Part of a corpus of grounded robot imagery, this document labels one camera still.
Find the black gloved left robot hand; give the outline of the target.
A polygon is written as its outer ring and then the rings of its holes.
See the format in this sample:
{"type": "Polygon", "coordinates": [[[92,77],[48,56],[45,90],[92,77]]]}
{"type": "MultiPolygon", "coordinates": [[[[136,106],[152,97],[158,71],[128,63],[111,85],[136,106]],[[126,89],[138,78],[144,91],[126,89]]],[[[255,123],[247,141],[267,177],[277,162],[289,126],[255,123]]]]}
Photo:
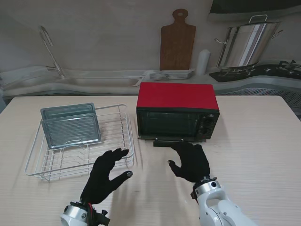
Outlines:
{"type": "Polygon", "coordinates": [[[132,177],[131,171],[125,171],[114,179],[109,179],[110,171],[115,163],[128,154],[128,149],[108,150],[99,156],[93,164],[89,179],[82,191],[80,201],[83,204],[99,204],[126,180],[132,177]]]}

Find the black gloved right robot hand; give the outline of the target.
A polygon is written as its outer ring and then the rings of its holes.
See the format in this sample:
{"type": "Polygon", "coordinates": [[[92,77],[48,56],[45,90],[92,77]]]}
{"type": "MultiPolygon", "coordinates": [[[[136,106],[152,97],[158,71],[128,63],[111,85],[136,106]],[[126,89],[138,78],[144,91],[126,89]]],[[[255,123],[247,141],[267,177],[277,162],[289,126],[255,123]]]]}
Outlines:
{"type": "Polygon", "coordinates": [[[201,145],[188,142],[178,142],[171,146],[179,155],[181,166],[169,160],[168,164],[176,177],[183,178],[192,183],[210,177],[210,167],[201,145]]]}

